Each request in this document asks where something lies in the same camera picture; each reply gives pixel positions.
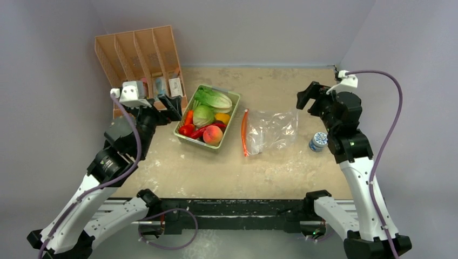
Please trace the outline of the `fake orange carrot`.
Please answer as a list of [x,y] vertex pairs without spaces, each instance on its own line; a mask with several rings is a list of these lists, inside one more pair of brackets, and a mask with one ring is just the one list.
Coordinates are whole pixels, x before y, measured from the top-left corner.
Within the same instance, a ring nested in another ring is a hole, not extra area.
[[188,109],[187,111],[187,114],[186,114],[186,117],[185,117],[185,121],[184,121],[184,125],[190,125],[190,124],[193,124],[193,111],[196,107],[198,107],[200,104],[199,101],[195,100],[192,104],[192,106]]

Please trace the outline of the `fake red bell pepper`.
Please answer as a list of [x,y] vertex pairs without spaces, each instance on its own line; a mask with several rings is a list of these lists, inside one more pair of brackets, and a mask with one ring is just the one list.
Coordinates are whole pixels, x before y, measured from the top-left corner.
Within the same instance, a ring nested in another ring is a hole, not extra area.
[[195,131],[195,128],[196,127],[194,124],[186,124],[179,128],[178,133],[180,135],[190,137],[193,134],[193,132]]

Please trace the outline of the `fake green cabbage head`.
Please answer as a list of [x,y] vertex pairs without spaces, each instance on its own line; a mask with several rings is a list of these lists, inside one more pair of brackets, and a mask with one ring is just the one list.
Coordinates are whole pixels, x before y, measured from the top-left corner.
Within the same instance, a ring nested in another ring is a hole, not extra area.
[[214,122],[213,110],[206,105],[197,106],[193,110],[193,124],[197,128],[202,128]]

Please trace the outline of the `fake red chili pepper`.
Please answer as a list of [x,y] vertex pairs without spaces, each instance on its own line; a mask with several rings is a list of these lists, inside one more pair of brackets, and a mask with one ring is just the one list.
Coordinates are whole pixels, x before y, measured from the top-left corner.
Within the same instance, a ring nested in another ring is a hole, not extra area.
[[190,135],[190,138],[192,139],[198,139],[198,138],[201,138],[204,134],[204,132],[210,127],[210,126],[216,126],[218,127],[220,130],[222,130],[222,132],[225,131],[226,129],[226,125],[222,124],[222,123],[213,123],[213,124],[209,124],[207,126],[204,126],[196,131],[194,131],[191,135]]

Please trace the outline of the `fake peach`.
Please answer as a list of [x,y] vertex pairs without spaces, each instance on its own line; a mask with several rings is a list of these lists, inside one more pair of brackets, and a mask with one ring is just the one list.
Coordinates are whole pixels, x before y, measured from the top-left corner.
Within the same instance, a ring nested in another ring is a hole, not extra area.
[[216,126],[210,126],[202,136],[204,143],[218,146],[223,138],[223,132]]

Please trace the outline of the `clear zip top bag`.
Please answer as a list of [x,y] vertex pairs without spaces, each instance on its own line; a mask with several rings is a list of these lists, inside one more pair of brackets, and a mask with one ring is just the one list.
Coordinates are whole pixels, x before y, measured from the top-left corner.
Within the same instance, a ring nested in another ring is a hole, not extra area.
[[298,135],[298,113],[244,110],[241,142],[245,157],[264,151],[283,149],[295,142]]

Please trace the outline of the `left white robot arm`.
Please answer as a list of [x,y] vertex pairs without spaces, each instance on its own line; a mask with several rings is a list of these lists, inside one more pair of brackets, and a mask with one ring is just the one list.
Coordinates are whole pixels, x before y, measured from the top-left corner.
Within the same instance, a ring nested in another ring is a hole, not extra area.
[[100,243],[128,224],[160,216],[161,199],[144,189],[120,209],[93,218],[146,158],[157,126],[182,118],[180,97],[161,95],[159,99],[165,106],[161,111],[151,99],[114,99],[122,115],[104,132],[104,146],[89,164],[77,191],[46,228],[27,237],[39,258],[88,258]]

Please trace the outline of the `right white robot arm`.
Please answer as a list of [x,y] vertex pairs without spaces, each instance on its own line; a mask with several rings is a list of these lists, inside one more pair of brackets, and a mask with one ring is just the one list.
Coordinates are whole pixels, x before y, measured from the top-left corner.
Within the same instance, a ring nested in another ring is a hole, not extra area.
[[314,100],[308,112],[326,128],[328,148],[350,187],[357,218],[339,207],[326,190],[306,194],[304,215],[328,223],[343,240],[347,258],[398,258],[411,250],[412,243],[395,226],[372,172],[372,148],[358,128],[361,99],[354,93],[328,90],[328,86],[311,82],[298,92],[296,107],[301,110]]

